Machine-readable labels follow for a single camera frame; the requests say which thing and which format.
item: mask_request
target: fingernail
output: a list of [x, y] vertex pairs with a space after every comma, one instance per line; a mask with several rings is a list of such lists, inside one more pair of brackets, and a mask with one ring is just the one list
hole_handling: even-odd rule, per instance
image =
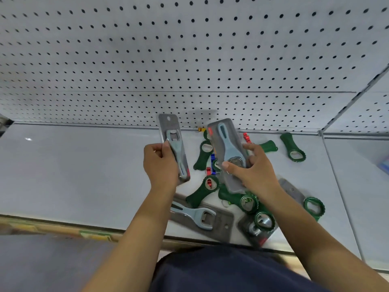
[[224, 161], [223, 163], [221, 163], [221, 167], [223, 167], [224, 170], [227, 170], [228, 166], [229, 166], [229, 163], [227, 161]]

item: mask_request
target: dark blue shirt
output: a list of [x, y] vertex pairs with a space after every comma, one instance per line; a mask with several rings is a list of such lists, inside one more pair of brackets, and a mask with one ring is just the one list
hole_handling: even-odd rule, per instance
[[261, 251], [227, 246], [171, 253], [157, 265], [149, 292], [328, 292]]

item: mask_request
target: person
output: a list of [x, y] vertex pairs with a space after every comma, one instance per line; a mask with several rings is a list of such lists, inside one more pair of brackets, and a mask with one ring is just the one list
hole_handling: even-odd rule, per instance
[[261, 252], [227, 246], [171, 253], [155, 272], [159, 250], [177, 186], [178, 168], [168, 142], [144, 148], [143, 167], [151, 190], [106, 261], [83, 292], [144, 291], [389, 291], [389, 283], [318, 224], [278, 184], [259, 145], [244, 169], [222, 167], [273, 213], [310, 280]]

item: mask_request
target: gray bottle opener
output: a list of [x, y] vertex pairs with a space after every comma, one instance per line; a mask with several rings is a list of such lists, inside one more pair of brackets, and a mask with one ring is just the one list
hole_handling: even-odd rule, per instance
[[185, 170], [185, 166], [182, 162], [182, 138], [181, 133], [177, 130], [167, 130], [166, 131], [166, 139], [170, 143], [170, 147], [172, 148], [173, 154], [175, 156], [175, 159], [178, 164], [178, 169], [180, 170], [180, 176], [182, 179], [186, 179], [188, 176], [188, 173]]
[[246, 159], [243, 154], [231, 143], [226, 125], [221, 122], [218, 124], [217, 129], [219, 131], [221, 139], [224, 142], [224, 161], [240, 159], [242, 167], [246, 168]]
[[209, 208], [205, 208], [205, 207], [192, 209], [192, 208], [185, 207], [182, 204], [177, 203], [175, 201], [172, 202], [172, 205], [174, 205], [175, 207], [171, 207], [170, 208], [171, 212], [173, 212], [173, 213], [181, 213], [181, 214], [183, 214], [185, 216], [188, 216], [188, 217], [192, 218], [192, 220], [195, 222], [195, 224], [198, 227], [200, 227], [201, 229], [205, 229], [207, 231], [211, 231], [212, 230], [213, 227], [211, 225], [209, 225], [209, 224], [203, 223], [203, 221], [205, 219], [206, 213], [208, 213], [210, 215], [213, 215], [213, 216], [216, 216], [216, 212], [215, 211], [213, 211], [213, 210], [211, 210]]

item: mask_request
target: forearm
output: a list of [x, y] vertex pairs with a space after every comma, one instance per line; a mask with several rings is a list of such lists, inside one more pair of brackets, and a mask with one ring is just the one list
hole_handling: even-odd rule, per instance
[[388, 289], [378, 273], [333, 238], [281, 187], [260, 195], [260, 200], [273, 213], [312, 280], [334, 292]]
[[174, 190], [151, 190], [109, 258], [83, 292], [147, 291], [158, 259]]

